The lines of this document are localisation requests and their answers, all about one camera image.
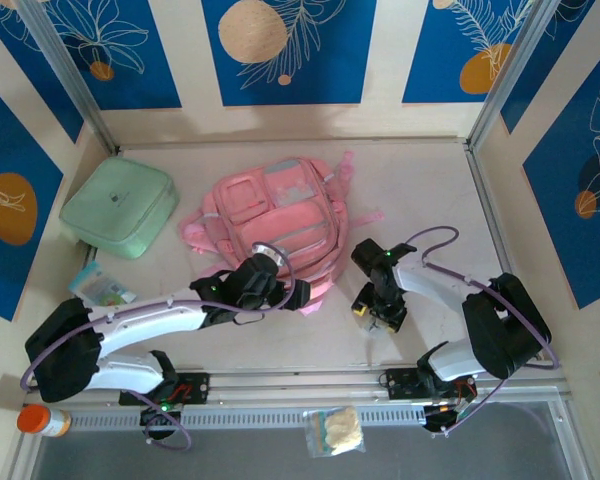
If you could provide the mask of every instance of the mint green pouch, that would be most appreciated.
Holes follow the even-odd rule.
[[[178,201],[166,173],[110,157],[62,208],[60,219],[84,242],[134,259],[155,240]]]

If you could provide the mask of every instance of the pink backpack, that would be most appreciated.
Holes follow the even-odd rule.
[[[303,313],[317,310],[347,260],[352,156],[345,154],[336,173],[322,160],[293,157],[225,177],[180,222],[180,236],[198,252],[219,252],[231,269],[256,241],[284,248],[297,278],[311,284]],[[282,267],[279,278],[288,274]]]

